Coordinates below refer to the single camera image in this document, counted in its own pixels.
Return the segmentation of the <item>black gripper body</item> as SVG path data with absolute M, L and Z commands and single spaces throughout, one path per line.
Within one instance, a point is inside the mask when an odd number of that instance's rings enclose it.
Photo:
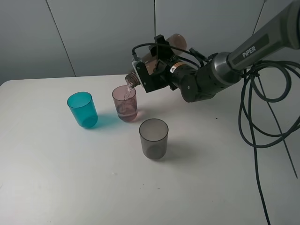
M 199 69 L 198 64 L 180 56 L 173 56 L 171 62 L 165 63 L 167 64 L 165 78 L 169 82 L 168 86 L 171 90 L 192 89 L 197 91 L 195 75 Z

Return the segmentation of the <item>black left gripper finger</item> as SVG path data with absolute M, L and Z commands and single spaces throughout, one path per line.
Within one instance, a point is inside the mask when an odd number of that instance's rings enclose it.
M 156 67 L 153 70 L 153 74 L 154 75 L 164 75 L 166 67 L 167 67 L 167 64 L 164 61 L 158 60 L 156 63 Z

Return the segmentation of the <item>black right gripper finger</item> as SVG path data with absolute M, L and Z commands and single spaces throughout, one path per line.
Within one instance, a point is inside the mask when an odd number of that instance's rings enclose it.
M 169 43 L 165 40 L 163 35 L 157 35 L 154 37 L 154 41 L 156 44 L 163 44 L 169 46 Z M 171 62 L 173 58 L 173 50 L 170 47 L 166 47 L 162 45 L 150 45 L 149 51 L 150 56 L 148 58 L 148 62 L 154 60 L 161 60 L 164 62 Z

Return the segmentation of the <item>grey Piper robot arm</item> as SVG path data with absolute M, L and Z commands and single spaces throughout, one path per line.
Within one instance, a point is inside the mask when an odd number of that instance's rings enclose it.
M 190 54 L 200 63 L 197 68 L 192 68 L 187 60 L 176 56 L 163 36 L 157 40 L 158 45 L 153 49 L 158 61 L 153 73 L 136 67 L 146 92 L 169 86 L 171 90 L 180 89 L 186 102 L 202 101 L 213 98 L 241 78 L 253 78 L 260 69 L 266 67 L 277 67 L 284 71 L 287 84 L 285 91 L 288 92 L 291 78 L 286 67 L 298 68 L 300 65 L 291 61 L 264 60 L 264 57 L 284 47 L 300 48 L 300 2 L 296 0 L 289 4 L 233 52 L 204 57 L 190 49 Z

